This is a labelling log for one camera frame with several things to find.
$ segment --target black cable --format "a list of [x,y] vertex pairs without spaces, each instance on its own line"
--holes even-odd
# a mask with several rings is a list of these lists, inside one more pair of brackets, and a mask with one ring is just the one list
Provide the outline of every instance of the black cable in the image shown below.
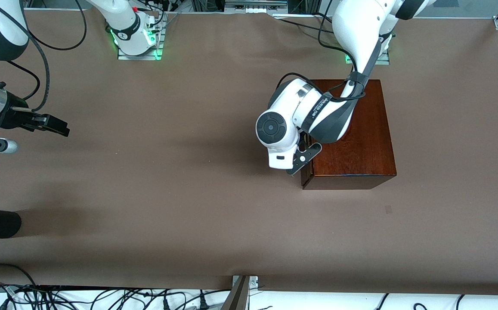
[[[325,13],[323,14],[325,17],[327,16],[327,12],[329,12],[329,8],[331,7],[331,3],[333,2],[333,0],[329,0],[329,4],[327,5],[327,8],[325,9]],[[354,61],[355,58],[351,55],[351,53],[349,53],[347,50],[341,48],[341,47],[335,47],[335,46],[332,46],[332,45],[326,45],[325,43],[322,42],[322,32],[324,31],[323,30],[323,24],[325,22],[325,17],[322,18],[322,23],[320,24],[320,30],[318,31],[318,43],[322,46],[322,47],[326,47],[328,49],[334,49],[334,50],[337,50],[337,51],[341,51],[345,54],[347,54],[349,56],[349,58],[351,59],[351,61],[353,62],[353,67],[354,67],[354,71],[358,71],[357,69],[357,66],[356,66],[356,62]]]
[[16,265],[12,265],[11,263],[0,263],[0,266],[2,266],[2,267],[12,267],[14,269],[17,269],[17,270],[21,271],[21,273],[23,273],[23,275],[25,275],[27,277],[27,279],[29,279],[29,282],[33,285],[33,287],[37,286],[34,283],[34,280],[31,277],[31,275],[27,271],[25,271],[24,269],[22,269],[21,267],[18,267]]
[[175,294],[182,294],[184,296],[184,307],[182,308],[183,310],[186,310],[186,302],[188,301],[188,298],[186,296],[186,293],[184,292],[174,292],[174,293],[167,293],[168,296],[170,295],[175,295]]
[[325,18],[325,20],[327,20],[329,23],[333,23],[333,19],[330,19],[329,17],[327,17],[327,15],[323,14],[322,12],[313,12],[312,15],[321,16]]
[[[11,302],[13,302],[15,304],[30,304],[32,306],[33,310],[36,310],[36,306],[39,306],[39,309],[42,309],[42,306],[50,306],[52,304],[60,304],[61,306],[64,306],[68,309],[78,310],[74,304],[90,304],[90,302],[71,302],[71,301],[68,301],[67,299],[63,298],[62,296],[58,295],[57,293],[49,292],[46,290],[40,290],[38,288],[33,288],[31,286],[17,285],[17,284],[7,285],[7,284],[0,283],[0,288],[10,287],[10,286],[20,288],[21,291],[23,292],[23,294],[25,295],[25,298],[28,300],[27,302],[17,302],[15,300],[13,300],[11,295],[8,294],[9,298],[11,299]],[[26,290],[32,291],[34,293],[34,298],[35,298],[34,302],[31,299],[31,297],[29,296],[29,294],[26,292]],[[37,298],[39,292],[41,293],[41,296],[42,296],[42,300],[40,302],[38,301],[38,298]],[[44,295],[50,296],[50,300],[47,300]],[[53,297],[59,298],[59,299],[63,300],[63,302],[54,301]]]
[[36,74],[34,74],[33,72],[31,72],[29,69],[26,69],[26,68],[18,65],[17,63],[14,63],[13,61],[8,61],[7,63],[9,63],[10,65],[13,65],[14,67],[16,67],[18,69],[21,69],[21,70],[27,72],[32,77],[34,77],[34,79],[37,81],[37,86],[34,88],[34,90],[30,94],[25,96],[23,98],[23,100],[28,100],[30,97],[34,96],[38,92],[38,89],[40,88],[40,79],[38,78],[38,76]]
[[205,299],[205,295],[203,294],[203,290],[199,290],[200,292],[200,303],[199,303],[199,310],[208,310],[210,307],[207,304],[207,300]]
[[283,80],[288,77],[288,76],[296,76],[296,77],[300,77],[302,78],[306,83],[310,84],[310,86],[312,86],[313,88],[315,88],[316,90],[319,90],[318,86],[316,86],[316,84],[314,84],[314,82],[312,82],[311,79],[305,77],[304,75],[302,74],[299,74],[299,73],[296,73],[296,72],[289,72],[288,74],[285,74],[281,79],[280,81],[278,82],[278,85],[276,86],[276,89],[281,85],[281,83],[283,82]]
[[[308,29],[314,29],[314,30],[320,30],[319,28],[316,28],[316,27],[312,27],[312,26],[308,26],[308,25],[303,25],[303,24],[299,24],[299,23],[295,23],[295,22],[292,22],[290,20],[286,20],[286,19],[280,19],[280,21],[282,22],[285,22],[285,23],[289,23],[289,24],[294,24],[294,25],[297,25],[297,26],[301,26],[301,27],[305,27],[305,28],[308,28]],[[333,33],[333,31],[330,31],[330,30],[322,30],[324,33]]]
[[383,304],[385,303],[385,300],[387,300],[389,294],[390,293],[386,293],[385,295],[383,295],[383,298],[381,298],[381,303],[377,308],[375,308],[375,310],[381,310],[381,308],[383,308]]
[[457,298],[457,302],[455,302],[455,310],[459,310],[459,303],[461,302],[464,296],[465,294],[462,294]]
[[[113,307],[118,304],[119,302],[121,302],[121,304],[119,304],[119,307],[117,308],[117,310],[121,310],[124,306],[124,304],[127,302],[127,300],[129,300],[130,298],[133,298],[133,295],[136,294],[136,292],[138,292],[140,290],[135,290],[135,291],[131,291],[131,290],[127,290],[127,292],[125,292],[125,294],[123,294],[123,296],[121,296],[116,302],[114,302],[108,310],[112,310]],[[145,306],[145,302],[137,299],[137,298],[134,298],[135,300],[138,300],[140,302],[142,302]]]
[[196,300],[197,298],[201,298],[201,296],[206,296],[208,294],[214,294],[214,293],[218,293],[218,292],[229,292],[231,291],[231,289],[228,289],[228,290],[217,290],[217,291],[210,291],[210,292],[205,292],[203,294],[199,294],[199,296],[196,296],[195,298],[192,298],[190,300],[187,300],[186,302],[184,302],[183,304],[181,304],[180,306],[178,306],[176,309],[174,310],[180,310],[180,308],[182,307],[185,307],[187,304],[189,304],[190,302]]
[[418,306],[422,306],[423,310],[428,310],[424,304],[416,303],[414,304],[414,310],[418,310]]
[[144,4],[144,6],[148,6],[150,8],[150,10],[153,11],[153,9],[157,9],[159,10],[159,20],[156,21],[154,24],[151,24],[150,27],[153,27],[155,25],[157,25],[158,23],[160,23],[162,20],[163,20],[163,17],[164,17],[164,10],[158,6],[152,6],[151,4],[147,3],[147,2],[144,2],[143,0],[137,0],[137,2],[140,2],[141,4]]
[[46,104],[46,101],[48,100],[48,93],[50,91],[50,67],[48,66],[48,59],[46,59],[46,55],[44,54],[44,51],[42,50],[42,47],[38,45],[37,41],[32,37],[32,35],[29,33],[23,25],[21,25],[15,18],[13,18],[11,15],[9,15],[8,12],[3,10],[3,8],[0,7],[0,12],[6,16],[9,20],[11,20],[16,26],[23,31],[29,37],[29,39],[32,41],[34,46],[37,48],[38,52],[40,53],[40,56],[42,57],[42,61],[44,61],[44,70],[46,71],[46,87],[44,88],[44,97],[42,97],[42,102],[37,106],[36,108],[31,109],[32,112],[36,112],[44,107],[44,104]]
[[72,47],[53,47],[52,45],[49,45],[47,43],[44,43],[43,41],[41,41],[40,39],[38,39],[32,32],[29,31],[29,33],[34,37],[34,39],[36,41],[38,41],[40,44],[44,45],[45,47],[48,47],[50,49],[53,49],[53,50],[57,50],[57,51],[70,51],[72,49],[76,49],[77,47],[79,47],[83,42],[84,40],[86,39],[86,33],[88,32],[88,27],[86,25],[86,17],[84,16],[84,11],[82,10],[82,6],[80,5],[80,3],[78,2],[78,0],[75,0],[77,6],[78,6],[78,10],[80,11],[80,14],[82,15],[82,23],[84,24],[84,34],[82,35],[82,38],[80,39],[80,41],[73,45]]
[[[115,294],[115,293],[116,293],[116,292],[118,292],[118,291],[119,291],[119,290],[115,290],[113,293],[111,293],[111,294],[107,295],[105,298],[108,298],[109,296],[111,296],[111,295]],[[105,292],[107,292],[107,291],[103,291],[103,292],[101,292],[101,293],[97,294],[97,295],[96,295],[96,298],[94,298],[94,300],[93,300],[92,302],[90,302],[90,303],[89,303],[89,304],[90,304],[90,310],[93,310],[93,309],[94,309],[94,305],[96,304],[96,301],[102,300],[102,299],[98,299],[98,298],[100,298],[100,296],[101,296],[101,295],[103,295]]]

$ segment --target black strap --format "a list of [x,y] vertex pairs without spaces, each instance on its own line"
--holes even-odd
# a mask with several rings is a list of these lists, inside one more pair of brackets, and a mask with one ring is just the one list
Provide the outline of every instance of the black strap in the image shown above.
[[412,19],[416,12],[418,12],[421,5],[425,0],[406,0],[402,3],[402,6],[396,12],[396,18],[408,20]]
[[357,71],[353,71],[352,73],[349,74],[347,80],[357,82],[361,85],[367,85],[367,81],[369,81],[369,76],[361,74]]
[[140,16],[138,14],[134,14],[134,15],[136,16],[136,20],[134,20],[134,23],[132,24],[132,26],[130,26],[126,29],[121,29],[121,30],[111,27],[111,31],[113,31],[115,36],[117,36],[120,40],[122,40],[122,41],[130,40],[130,37],[132,37],[132,35],[134,33],[136,33],[136,31],[138,31],[138,29],[140,29],[140,25],[141,25]]
[[331,98],[333,98],[333,95],[331,95],[330,92],[322,94],[322,96],[319,98],[316,104],[314,104],[310,112],[308,112],[306,118],[304,118],[304,122],[302,122],[302,126],[300,127],[300,129],[302,129],[304,132],[310,132],[312,123],[323,111],[323,108],[325,108],[325,106],[331,101]]

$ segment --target power cord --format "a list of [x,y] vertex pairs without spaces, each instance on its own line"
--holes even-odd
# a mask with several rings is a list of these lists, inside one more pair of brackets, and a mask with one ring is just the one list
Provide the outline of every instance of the power cord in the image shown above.
[[30,94],[28,94],[27,96],[23,97],[23,100],[27,100],[30,97],[34,96],[38,92],[38,89],[40,88],[40,79],[38,78],[38,76],[36,74],[34,74],[33,72],[31,72],[29,69],[26,69],[26,68],[18,65],[17,63],[14,63],[13,61],[8,61],[7,63],[9,63],[10,65],[13,65],[14,67],[16,67],[18,69],[21,69],[21,70],[27,72],[32,77],[34,77],[34,79],[37,81],[37,86],[34,88],[34,90]]
[[164,291],[163,295],[163,310],[170,310],[170,306],[168,305],[168,300],[167,300],[167,290]]
[[203,294],[203,290],[199,290],[200,291],[200,306],[199,306],[199,310],[207,310],[209,309],[209,305],[207,304],[207,300],[205,300],[205,295]]
[[327,8],[325,9],[325,13],[323,15],[321,13],[318,13],[318,15],[322,16],[322,23],[320,24],[319,31],[318,31],[318,43],[319,43],[319,45],[321,45],[322,47],[326,47],[327,49],[333,49],[333,50],[341,51],[341,52],[347,54],[348,57],[353,62],[354,71],[358,71],[358,68],[357,68],[356,62],[355,62],[355,58],[353,57],[353,55],[351,55],[351,53],[349,53],[347,50],[345,50],[341,47],[327,45],[327,44],[322,42],[322,32],[324,32],[323,24],[326,20],[327,12],[329,12],[329,8],[331,7],[332,2],[333,2],[333,0],[329,0],[329,4],[327,5]]
[[186,307],[187,304],[189,304],[190,302],[196,300],[197,298],[201,298],[201,296],[206,296],[208,294],[214,294],[214,293],[219,293],[219,292],[229,292],[231,290],[217,290],[217,291],[210,291],[210,292],[204,292],[204,293],[201,293],[199,294],[199,296],[196,296],[195,298],[192,298],[190,300],[187,300],[186,302],[184,302],[183,304],[181,304],[180,306],[178,306],[176,309],[174,310],[180,310],[180,308],[182,307]]
[[73,50],[73,49],[76,49],[77,47],[79,47],[83,42],[84,40],[86,39],[86,33],[88,31],[88,27],[86,25],[86,17],[84,16],[84,11],[82,10],[82,6],[80,5],[80,3],[78,2],[78,0],[75,0],[77,6],[78,6],[78,10],[80,11],[80,14],[82,16],[82,23],[84,24],[84,33],[82,34],[82,38],[80,39],[80,41],[73,45],[72,47],[53,47],[52,45],[49,45],[47,43],[44,43],[43,41],[41,41],[40,39],[38,39],[32,32],[29,31],[29,33],[32,35],[32,37],[34,37],[34,39],[36,41],[38,41],[40,44],[44,45],[45,47],[48,47],[50,49],[53,49],[53,50],[56,50],[56,51],[70,51],[70,50]]
[[[299,74],[299,73],[296,73],[296,72],[290,72],[288,74],[285,74],[281,79],[280,81],[278,82],[278,85],[276,86],[276,89],[278,89],[278,87],[281,85],[281,83],[283,82],[283,80],[288,77],[288,76],[296,76],[296,77],[300,77],[302,78],[306,83],[310,84],[310,86],[312,86],[313,88],[315,88],[316,90],[320,91],[319,90],[319,87],[316,86],[316,84],[314,82],[312,82],[311,79],[305,77],[304,75],[302,74]],[[329,88],[327,90],[327,92],[331,92],[332,90],[336,89],[336,88],[339,88],[341,86],[343,86],[344,84],[346,84],[348,82],[348,80],[345,80],[343,81],[343,83],[337,85],[337,86],[333,86],[331,88]],[[343,101],[347,101],[347,100],[356,100],[356,99],[361,99],[365,97],[365,92],[362,92],[361,94],[357,95],[357,96],[353,96],[353,93],[348,96],[348,97],[331,97],[331,101],[332,102],[343,102]]]
[[34,44],[34,46],[37,48],[38,52],[40,53],[40,56],[42,57],[42,61],[44,61],[44,70],[46,71],[46,87],[44,88],[44,97],[42,97],[42,102],[37,106],[36,108],[32,108],[31,112],[36,112],[44,107],[44,104],[46,104],[46,101],[48,100],[48,93],[50,91],[50,67],[48,66],[48,59],[46,59],[46,55],[44,54],[44,51],[42,50],[42,47],[38,45],[38,42],[35,40],[35,38],[29,33],[23,25],[21,25],[15,18],[13,18],[11,15],[9,15],[8,12],[3,10],[0,7],[0,12],[6,16],[9,20],[11,20],[16,26],[23,31],[27,35],[30,41]]
[[[288,24],[293,24],[293,25],[301,26],[301,27],[308,28],[308,29],[314,29],[314,30],[318,30],[318,31],[320,30],[320,28],[316,28],[316,27],[312,27],[312,26],[308,26],[308,25],[304,25],[304,24],[295,23],[295,22],[292,22],[292,21],[286,20],[286,19],[280,19],[280,21],[288,23]],[[333,33],[333,31],[331,31],[331,30],[322,30],[322,31],[324,33]]]
[[416,303],[414,304],[414,310],[418,310],[418,306],[421,306],[423,308],[423,310],[428,310],[426,308],[426,306],[424,306],[424,304],[421,304],[421,303]]
[[463,299],[463,297],[465,297],[465,294],[461,294],[461,295],[457,298],[457,302],[455,302],[455,310],[459,310],[459,303],[461,302],[461,300]]
[[390,293],[386,293],[383,295],[383,298],[381,298],[381,302],[379,303],[379,306],[375,308],[375,310],[381,310],[383,308],[383,304],[385,303],[385,300],[387,300],[387,297],[389,296]]
[[150,26],[154,26],[154,25],[157,25],[158,23],[160,23],[162,20],[163,20],[163,17],[164,17],[164,10],[158,6],[153,6],[151,4],[149,4],[148,1],[142,1],[142,0],[137,0],[137,2],[140,2],[141,4],[144,4],[144,6],[147,6],[148,8],[150,8],[150,10],[153,11],[153,9],[157,9],[159,10],[159,20],[156,21],[154,24],[150,25]]
[[[11,263],[0,263],[0,267],[10,267],[10,268],[19,270],[24,276],[27,277],[27,279],[29,280],[29,282],[32,284],[33,289],[37,287],[37,284],[34,282],[34,279],[31,277],[31,275],[27,271],[25,271],[24,269],[22,269],[21,267],[13,265]],[[9,294],[9,292],[7,292],[7,294],[8,294],[8,298],[11,299],[12,302],[13,302],[13,296],[11,296],[11,294]],[[35,301],[35,303],[38,303],[38,296],[37,296],[37,294],[34,294],[34,301]]]
[[[465,294],[461,294],[457,298],[457,301],[455,302],[455,310],[459,310],[459,303],[461,302],[461,300],[463,299],[464,296],[465,296]],[[418,307],[423,308],[423,310],[428,310],[426,308],[426,306],[424,306],[424,304],[421,304],[420,302],[417,302],[414,304],[414,310],[418,310]]]

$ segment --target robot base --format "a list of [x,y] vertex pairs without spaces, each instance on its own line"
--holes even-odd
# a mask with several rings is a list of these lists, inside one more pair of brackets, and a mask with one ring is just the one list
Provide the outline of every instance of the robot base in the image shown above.
[[157,43],[150,47],[145,53],[141,53],[140,55],[127,55],[121,49],[118,49],[117,59],[119,60],[161,60],[163,55],[163,47],[164,47],[164,37],[166,33],[166,25],[167,25],[168,15],[165,14],[163,19],[155,25],[153,30],[156,30],[155,40]]

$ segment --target green led light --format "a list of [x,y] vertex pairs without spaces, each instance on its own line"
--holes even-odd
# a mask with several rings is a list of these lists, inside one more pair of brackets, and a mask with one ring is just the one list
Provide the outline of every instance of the green led light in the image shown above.
[[113,36],[113,42],[115,42],[115,45],[119,46],[119,43],[117,43],[117,37],[115,37],[113,32],[111,32],[111,36]]
[[153,52],[153,56],[155,57],[155,60],[161,60],[163,51],[162,50],[155,50]]

